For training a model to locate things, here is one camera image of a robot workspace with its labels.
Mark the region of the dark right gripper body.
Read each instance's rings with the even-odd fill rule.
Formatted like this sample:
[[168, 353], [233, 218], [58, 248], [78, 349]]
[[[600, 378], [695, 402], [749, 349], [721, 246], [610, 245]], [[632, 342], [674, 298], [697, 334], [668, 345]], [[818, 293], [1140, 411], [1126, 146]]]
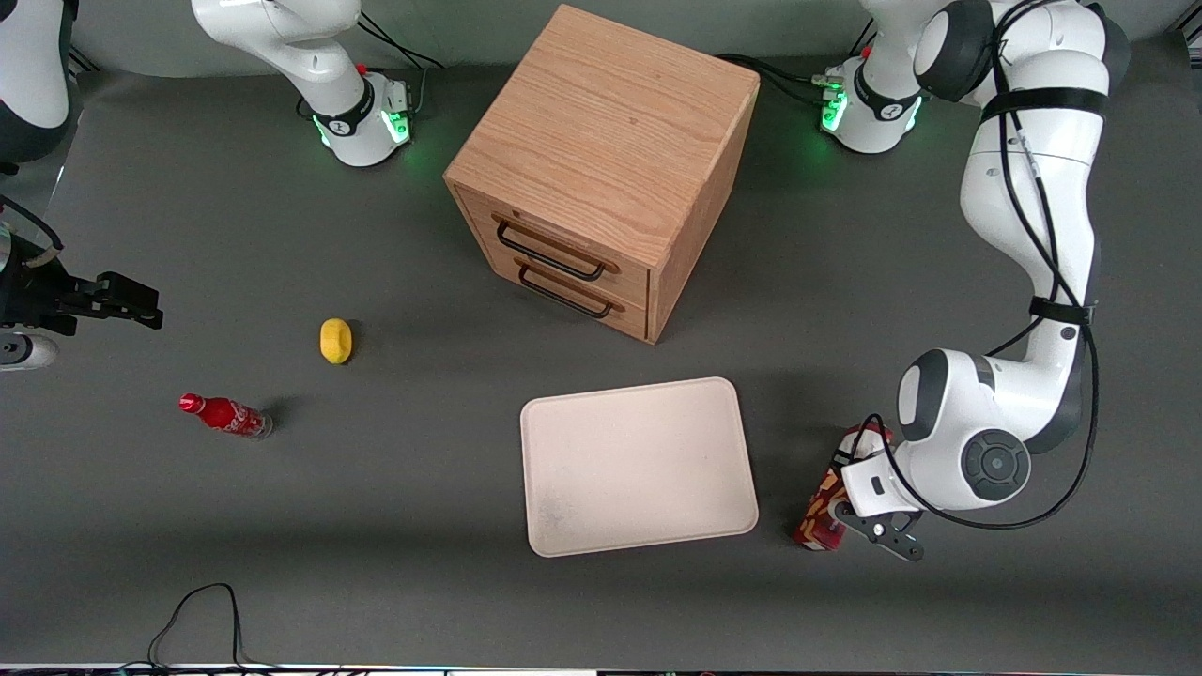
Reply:
[[38, 255], [35, 247], [12, 247], [2, 268], [1, 326], [48, 330], [75, 336], [78, 319], [60, 307], [63, 297], [76, 292], [79, 281], [59, 261], [28, 267]]

